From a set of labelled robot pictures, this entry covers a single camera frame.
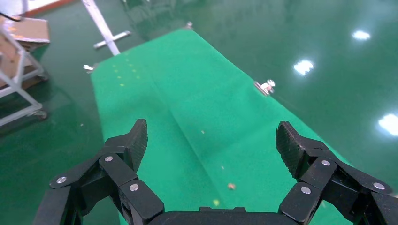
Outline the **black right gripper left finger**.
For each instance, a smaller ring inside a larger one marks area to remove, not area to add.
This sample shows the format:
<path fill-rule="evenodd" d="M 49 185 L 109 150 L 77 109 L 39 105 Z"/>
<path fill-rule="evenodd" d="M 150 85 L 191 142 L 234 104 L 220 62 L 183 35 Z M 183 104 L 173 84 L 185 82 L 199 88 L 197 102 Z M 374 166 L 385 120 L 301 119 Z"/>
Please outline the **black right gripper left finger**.
<path fill-rule="evenodd" d="M 80 225 L 104 198 L 110 198 L 130 225 L 147 225 L 163 213 L 163 202 L 139 179 L 147 148 L 147 122 L 108 138 L 98 153 L 55 176 L 35 215 L 35 225 Z"/>

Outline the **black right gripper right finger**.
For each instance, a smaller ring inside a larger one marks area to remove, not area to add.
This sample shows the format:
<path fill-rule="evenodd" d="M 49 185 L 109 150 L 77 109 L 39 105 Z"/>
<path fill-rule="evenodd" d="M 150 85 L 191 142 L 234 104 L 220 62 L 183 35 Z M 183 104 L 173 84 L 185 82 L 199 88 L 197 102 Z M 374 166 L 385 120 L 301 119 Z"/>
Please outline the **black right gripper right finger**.
<path fill-rule="evenodd" d="M 354 225 L 395 225 L 398 200 L 391 187 L 344 162 L 321 141 L 300 135 L 288 121 L 276 129 L 276 149 L 296 184 L 278 212 L 307 225 L 322 202 Z"/>

